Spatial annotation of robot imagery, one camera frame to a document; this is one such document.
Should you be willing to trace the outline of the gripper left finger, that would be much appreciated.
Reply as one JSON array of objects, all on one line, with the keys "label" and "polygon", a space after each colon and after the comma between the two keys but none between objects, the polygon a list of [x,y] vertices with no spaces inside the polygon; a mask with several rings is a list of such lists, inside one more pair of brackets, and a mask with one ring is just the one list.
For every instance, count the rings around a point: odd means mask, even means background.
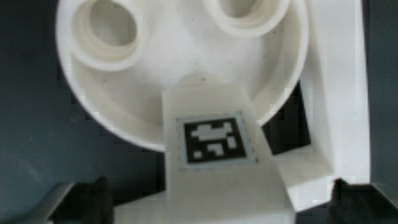
[{"label": "gripper left finger", "polygon": [[99,177],[92,183],[60,184],[23,219],[23,224],[114,224],[107,178]]}]

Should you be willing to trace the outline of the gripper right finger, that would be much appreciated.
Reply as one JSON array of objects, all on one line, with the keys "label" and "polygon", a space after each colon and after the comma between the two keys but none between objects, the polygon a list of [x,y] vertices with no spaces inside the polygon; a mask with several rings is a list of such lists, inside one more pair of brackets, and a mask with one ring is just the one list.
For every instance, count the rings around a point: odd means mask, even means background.
[{"label": "gripper right finger", "polygon": [[369,184],[334,181],[327,224],[398,224],[398,208]]}]

